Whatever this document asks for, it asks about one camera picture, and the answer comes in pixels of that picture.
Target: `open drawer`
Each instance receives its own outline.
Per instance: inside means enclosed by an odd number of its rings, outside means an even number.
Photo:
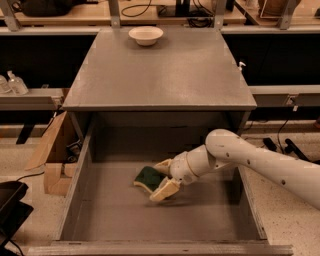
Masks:
[[[144,166],[202,144],[205,117],[219,114],[197,113],[194,125],[186,113],[158,113],[162,125],[149,113],[128,114],[93,116],[57,241],[30,255],[292,255],[290,246],[268,244],[241,168],[203,176],[161,203],[133,186]],[[169,126],[173,116],[189,125]]]

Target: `bowl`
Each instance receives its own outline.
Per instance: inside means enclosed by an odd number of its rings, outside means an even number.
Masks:
[[[162,35],[162,29],[151,26],[136,27],[129,31],[129,36],[142,46],[154,45]]]

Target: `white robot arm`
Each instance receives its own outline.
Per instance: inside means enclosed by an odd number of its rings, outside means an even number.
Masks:
[[[320,209],[320,165],[257,148],[224,129],[209,133],[205,145],[155,165],[169,178],[150,199],[161,201],[179,191],[181,184],[191,184],[204,174],[234,164],[251,168]]]

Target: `floor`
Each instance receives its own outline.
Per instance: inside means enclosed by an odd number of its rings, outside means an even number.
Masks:
[[[285,146],[284,140],[290,138],[309,159],[320,160],[320,129],[315,128],[313,123],[288,122],[280,132],[282,146]],[[277,134],[283,124],[284,121],[248,122],[242,137],[261,147],[265,137],[270,137],[277,144]],[[0,129],[0,182],[40,173],[40,168],[24,171],[39,137],[35,135],[25,144],[15,145],[15,136],[4,136],[2,131],[3,127]],[[295,256],[318,255],[320,211],[250,169],[247,169],[247,177],[269,243],[291,244]],[[16,233],[14,241],[28,255],[30,246],[50,245],[61,220],[65,198],[44,194],[43,175],[23,181],[29,186],[23,201],[32,205],[34,211]],[[13,245],[8,244],[7,248],[18,254]]]

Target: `green sponge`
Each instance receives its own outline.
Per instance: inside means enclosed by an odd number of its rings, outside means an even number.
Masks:
[[[152,194],[165,177],[163,173],[158,172],[153,167],[145,166],[134,180],[133,185],[143,187]]]

